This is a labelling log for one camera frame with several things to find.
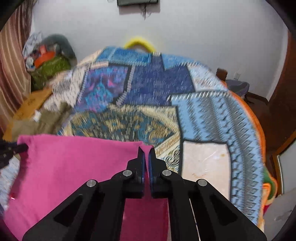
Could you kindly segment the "white appliance box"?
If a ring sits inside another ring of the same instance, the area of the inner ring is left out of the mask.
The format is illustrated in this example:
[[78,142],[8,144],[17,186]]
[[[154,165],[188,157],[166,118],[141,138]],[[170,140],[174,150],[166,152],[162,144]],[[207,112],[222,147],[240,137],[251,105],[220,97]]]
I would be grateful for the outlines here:
[[295,188],[274,199],[264,214],[264,234],[272,240],[283,228],[295,207]]

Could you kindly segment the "pink pants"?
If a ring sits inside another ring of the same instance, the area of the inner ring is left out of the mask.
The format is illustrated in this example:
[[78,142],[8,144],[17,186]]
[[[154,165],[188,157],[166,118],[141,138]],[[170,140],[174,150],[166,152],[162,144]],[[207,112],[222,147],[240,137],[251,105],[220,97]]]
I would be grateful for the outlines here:
[[[148,154],[143,142],[121,142],[88,137],[22,135],[27,144],[21,154],[20,170],[11,188],[12,199],[4,223],[17,240],[90,179],[102,182],[124,170],[139,149]],[[142,199],[128,199],[121,240],[166,240],[168,204],[153,199],[149,185]]]

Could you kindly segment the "dark wall-mounted television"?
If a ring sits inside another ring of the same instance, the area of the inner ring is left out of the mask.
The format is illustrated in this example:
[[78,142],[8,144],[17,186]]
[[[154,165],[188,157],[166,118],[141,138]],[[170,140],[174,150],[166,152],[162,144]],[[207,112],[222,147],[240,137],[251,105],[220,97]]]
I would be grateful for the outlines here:
[[158,4],[159,0],[117,0],[118,6],[132,6],[136,4]]

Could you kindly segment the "dark chair with clothes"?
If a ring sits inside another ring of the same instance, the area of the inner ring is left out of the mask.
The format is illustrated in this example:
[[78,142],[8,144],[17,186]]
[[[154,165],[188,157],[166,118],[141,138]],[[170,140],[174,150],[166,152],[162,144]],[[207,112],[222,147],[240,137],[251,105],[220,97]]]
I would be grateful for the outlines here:
[[244,99],[249,90],[249,83],[235,79],[226,79],[227,74],[228,72],[225,69],[218,68],[216,71],[216,76],[226,83],[228,89]]

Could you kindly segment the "brown perforated wooden board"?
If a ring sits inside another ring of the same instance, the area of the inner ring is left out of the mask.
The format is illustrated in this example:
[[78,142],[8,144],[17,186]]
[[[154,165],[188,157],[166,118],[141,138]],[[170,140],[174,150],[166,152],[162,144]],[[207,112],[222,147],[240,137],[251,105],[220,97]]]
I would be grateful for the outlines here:
[[11,121],[6,127],[3,140],[11,141],[11,130],[13,128],[14,121],[29,120],[35,114],[35,111],[40,109],[43,103],[52,94],[51,87],[47,87],[43,90],[33,91],[29,97],[23,102],[21,107],[16,111]]

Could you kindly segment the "blue patchwork bed cover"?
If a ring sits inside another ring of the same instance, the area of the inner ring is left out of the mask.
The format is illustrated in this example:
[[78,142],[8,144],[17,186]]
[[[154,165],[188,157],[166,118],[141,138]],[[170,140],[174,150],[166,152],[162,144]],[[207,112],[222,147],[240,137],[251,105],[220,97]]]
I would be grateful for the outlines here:
[[43,108],[72,107],[63,136],[141,141],[184,179],[209,181],[263,222],[263,138],[244,101],[194,60],[107,47],[56,75]]

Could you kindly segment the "orange blanket under cover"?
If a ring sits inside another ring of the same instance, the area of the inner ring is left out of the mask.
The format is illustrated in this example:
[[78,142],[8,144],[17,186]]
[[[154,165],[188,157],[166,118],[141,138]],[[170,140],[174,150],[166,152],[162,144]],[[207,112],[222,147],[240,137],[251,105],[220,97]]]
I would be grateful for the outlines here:
[[271,137],[273,137],[271,115],[268,110],[268,101],[256,94],[248,92],[244,99],[235,93],[236,99],[243,105],[251,119],[253,120],[255,127],[260,136],[260,144],[262,147],[263,158],[263,186],[262,186],[262,202],[258,219],[258,227],[264,231],[264,214],[273,203],[277,191],[278,183],[275,178],[274,168],[271,163],[271,152],[268,149],[268,144],[271,143]]

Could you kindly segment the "brown wooden door frame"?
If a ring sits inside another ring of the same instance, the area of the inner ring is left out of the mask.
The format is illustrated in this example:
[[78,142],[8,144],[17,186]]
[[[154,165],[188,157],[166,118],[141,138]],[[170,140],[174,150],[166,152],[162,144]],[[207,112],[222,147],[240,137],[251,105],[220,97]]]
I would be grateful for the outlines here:
[[290,32],[283,69],[268,108],[273,118],[274,133],[270,160],[277,181],[277,195],[281,195],[283,174],[280,173],[278,155],[295,140],[295,38]]

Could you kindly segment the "olive green folded garment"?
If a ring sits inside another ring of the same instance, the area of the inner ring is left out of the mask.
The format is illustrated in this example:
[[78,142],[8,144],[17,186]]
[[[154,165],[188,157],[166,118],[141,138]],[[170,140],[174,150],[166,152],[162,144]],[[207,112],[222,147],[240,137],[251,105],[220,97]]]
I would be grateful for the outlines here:
[[42,110],[38,121],[15,120],[11,129],[11,140],[16,141],[21,135],[57,134],[71,112],[72,106],[62,102],[57,111]]

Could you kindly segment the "striped brown curtain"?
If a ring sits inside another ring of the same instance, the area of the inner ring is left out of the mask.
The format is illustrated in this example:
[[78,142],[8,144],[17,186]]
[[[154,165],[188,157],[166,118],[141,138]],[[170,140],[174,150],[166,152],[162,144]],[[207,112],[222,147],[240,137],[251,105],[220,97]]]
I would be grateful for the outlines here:
[[24,1],[1,30],[1,136],[31,92],[23,47],[32,24],[32,1]]

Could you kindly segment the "yellow curved headboard object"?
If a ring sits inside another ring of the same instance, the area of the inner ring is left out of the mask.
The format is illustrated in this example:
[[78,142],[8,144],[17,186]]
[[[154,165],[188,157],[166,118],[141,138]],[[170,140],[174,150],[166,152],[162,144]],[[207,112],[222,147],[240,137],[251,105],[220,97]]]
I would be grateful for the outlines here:
[[148,53],[156,52],[156,48],[152,45],[152,43],[139,36],[132,37],[124,45],[125,49],[135,49],[136,47],[140,47]]

